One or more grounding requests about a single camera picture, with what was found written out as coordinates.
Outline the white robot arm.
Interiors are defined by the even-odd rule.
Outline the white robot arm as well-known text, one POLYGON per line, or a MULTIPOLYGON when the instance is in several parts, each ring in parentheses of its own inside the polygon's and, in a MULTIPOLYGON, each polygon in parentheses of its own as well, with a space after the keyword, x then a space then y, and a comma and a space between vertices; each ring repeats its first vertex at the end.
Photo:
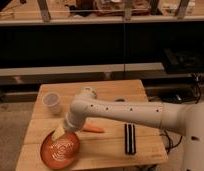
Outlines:
POLYGON ((98 100, 91 87, 84 87, 74 96, 52 139, 56 141, 64 131, 81 130, 87 117, 140 124, 185 136, 181 171, 204 171, 204 102, 109 102, 98 100))

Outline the yellow foam gripper tip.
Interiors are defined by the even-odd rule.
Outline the yellow foam gripper tip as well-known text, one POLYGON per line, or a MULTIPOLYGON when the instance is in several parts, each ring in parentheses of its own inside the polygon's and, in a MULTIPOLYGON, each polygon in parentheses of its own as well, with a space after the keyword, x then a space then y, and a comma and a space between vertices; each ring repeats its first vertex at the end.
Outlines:
POLYGON ((63 128, 62 126, 58 126, 58 127, 55 129, 54 133, 52 134, 52 140, 53 140, 53 141, 58 140, 61 136, 64 135, 64 133, 65 133, 64 128, 63 128))

